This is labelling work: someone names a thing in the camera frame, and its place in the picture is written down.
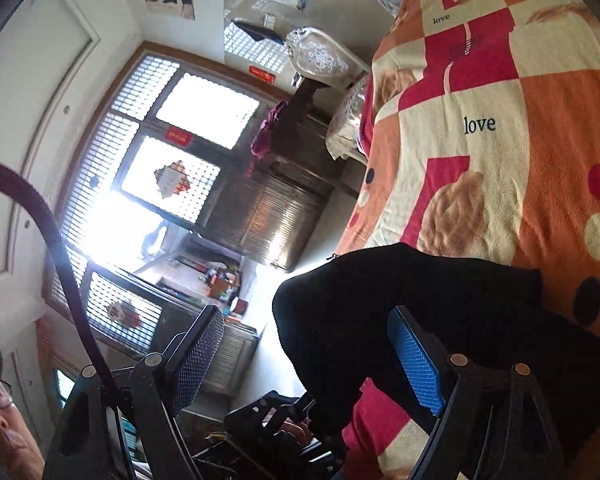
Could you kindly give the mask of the left hand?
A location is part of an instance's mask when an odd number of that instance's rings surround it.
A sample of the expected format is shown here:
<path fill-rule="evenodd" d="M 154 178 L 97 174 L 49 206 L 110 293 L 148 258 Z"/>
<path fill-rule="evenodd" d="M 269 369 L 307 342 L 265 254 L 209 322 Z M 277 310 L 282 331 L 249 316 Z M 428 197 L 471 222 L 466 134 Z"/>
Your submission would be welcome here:
<path fill-rule="evenodd" d="M 282 425 L 282 430 L 294 436 L 302 448 L 308 446 L 313 440 L 313 434 L 306 422 L 293 422 L 287 418 Z"/>

